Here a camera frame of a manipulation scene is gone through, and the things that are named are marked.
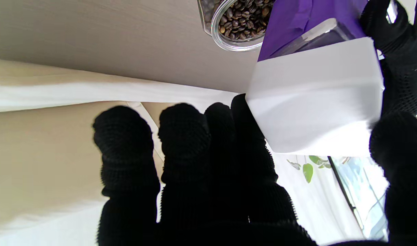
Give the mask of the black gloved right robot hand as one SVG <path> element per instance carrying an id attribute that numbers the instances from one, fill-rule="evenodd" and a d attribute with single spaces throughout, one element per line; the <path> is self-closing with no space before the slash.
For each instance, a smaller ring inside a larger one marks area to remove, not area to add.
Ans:
<path id="1" fill-rule="evenodd" d="M 116 106 L 94 120 L 108 197 L 99 246 L 316 246 L 277 183 L 244 94 L 205 113 L 176 104 L 159 119 L 161 178 L 152 131 L 135 110 Z"/>

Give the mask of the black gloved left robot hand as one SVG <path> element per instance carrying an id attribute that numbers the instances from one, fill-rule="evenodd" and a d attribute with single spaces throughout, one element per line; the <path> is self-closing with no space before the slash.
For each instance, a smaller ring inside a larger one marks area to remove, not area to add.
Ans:
<path id="1" fill-rule="evenodd" d="M 398 1 L 396 20 L 389 23 L 389 4 L 389 0 L 368 1 L 359 20 L 363 32 L 384 56 L 380 61 L 385 86 L 381 116 L 396 112 L 417 115 L 417 26 L 409 22 Z"/>

